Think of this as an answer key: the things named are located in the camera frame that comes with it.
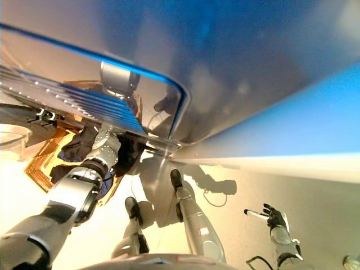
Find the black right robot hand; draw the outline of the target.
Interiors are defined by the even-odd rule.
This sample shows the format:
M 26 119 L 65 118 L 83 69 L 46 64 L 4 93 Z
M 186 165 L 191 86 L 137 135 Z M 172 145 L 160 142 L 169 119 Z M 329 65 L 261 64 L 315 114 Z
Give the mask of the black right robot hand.
M 289 223 L 287 220 L 287 216 L 285 212 L 281 212 L 269 204 L 263 204 L 263 212 L 258 213 L 250 209 L 244 210 L 245 215 L 252 215 L 257 218 L 263 219 L 267 222 L 267 226 L 270 229 L 274 229 L 276 227 L 281 227 L 290 232 Z

